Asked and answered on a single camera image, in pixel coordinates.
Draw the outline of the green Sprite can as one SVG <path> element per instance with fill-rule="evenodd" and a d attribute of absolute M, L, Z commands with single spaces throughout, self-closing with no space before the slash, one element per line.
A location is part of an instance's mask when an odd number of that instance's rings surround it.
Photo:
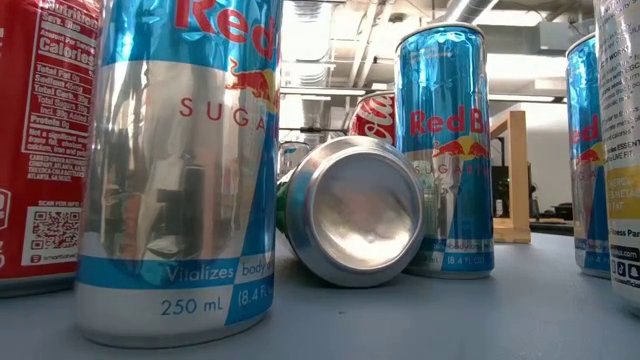
<path fill-rule="evenodd" d="M 276 226 L 304 266 L 340 287 L 399 275 L 425 234 L 423 186 L 394 146 L 345 136 L 311 151 L 277 183 Z"/>

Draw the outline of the white can with black lid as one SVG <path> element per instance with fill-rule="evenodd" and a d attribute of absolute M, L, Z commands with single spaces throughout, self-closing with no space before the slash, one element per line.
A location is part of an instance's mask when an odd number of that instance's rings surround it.
<path fill-rule="evenodd" d="M 594 0 L 614 293 L 640 318 L 640 0 Z"/>
<path fill-rule="evenodd" d="M 310 153 L 310 145 L 301 141 L 285 141 L 279 145 L 278 177 L 282 178 L 295 169 Z"/>

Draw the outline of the blue silver Red Bull can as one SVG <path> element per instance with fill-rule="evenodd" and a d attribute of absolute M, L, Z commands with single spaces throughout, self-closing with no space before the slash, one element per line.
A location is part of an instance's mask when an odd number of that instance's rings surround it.
<path fill-rule="evenodd" d="M 123 348 L 249 329 L 274 298 L 283 0 L 105 0 L 76 325 Z"/>
<path fill-rule="evenodd" d="M 567 111 L 576 264 L 594 277 L 610 277 L 604 146 L 600 129 L 596 35 L 567 51 Z"/>
<path fill-rule="evenodd" d="M 424 203 L 424 237 L 406 271 L 484 278 L 495 264 L 484 34 L 468 23 L 430 24 L 395 54 L 395 146 Z"/>

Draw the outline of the black desk equipment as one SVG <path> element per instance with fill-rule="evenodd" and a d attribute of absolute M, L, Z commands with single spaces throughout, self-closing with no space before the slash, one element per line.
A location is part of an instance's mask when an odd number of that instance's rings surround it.
<path fill-rule="evenodd" d="M 547 223 L 572 223 L 574 220 L 573 205 L 570 202 L 565 202 L 551 206 L 547 210 L 540 211 L 534 219 Z"/>

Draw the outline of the grey air duct box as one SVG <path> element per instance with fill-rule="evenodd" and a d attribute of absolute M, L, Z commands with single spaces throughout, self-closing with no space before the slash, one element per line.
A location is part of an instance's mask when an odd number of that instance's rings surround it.
<path fill-rule="evenodd" d="M 563 56 L 585 37 L 569 23 L 540 22 L 534 26 L 481 25 L 489 53 Z"/>

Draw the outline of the wooden slatted shelf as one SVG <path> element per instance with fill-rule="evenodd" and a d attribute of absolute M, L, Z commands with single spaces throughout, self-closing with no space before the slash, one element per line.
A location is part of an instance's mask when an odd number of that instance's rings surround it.
<path fill-rule="evenodd" d="M 526 113 L 508 110 L 496 116 L 491 125 L 492 139 L 508 135 L 509 217 L 494 218 L 494 242 L 530 244 L 529 162 L 527 152 Z"/>

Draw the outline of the fluorescent ceiling light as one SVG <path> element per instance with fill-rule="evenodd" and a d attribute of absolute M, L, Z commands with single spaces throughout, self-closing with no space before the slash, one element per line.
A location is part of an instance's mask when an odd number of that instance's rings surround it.
<path fill-rule="evenodd" d="M 509 95 L 509 94 L 490 94 L 489 101 L 495 102 L 514 102 L 514 103 L 554 103 L 557 100 L 563 101 L 563 98 L 553 96 L 539 95 Z"/>
<path fill-rule="evenodd" d="M 325 87 L 281 87 L 281 94 L 318 95 L 318 96 L 364 96 L 372 89 L 362 88 L 325 88 Z"/>

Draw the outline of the red Coca-Cola can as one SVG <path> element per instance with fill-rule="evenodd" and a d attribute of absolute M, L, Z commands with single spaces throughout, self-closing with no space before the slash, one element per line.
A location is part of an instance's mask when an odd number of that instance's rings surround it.
<path fill-rule="evenodd" d="M 0 0 L 0 298 L 72 287 L 101 0 Z"/>
<path fill-rule="evenodd" d="M 348 135 L 367 136 L 395 145 L 395 93 L 380 91 L 364 96 L 349 121 Z"/>

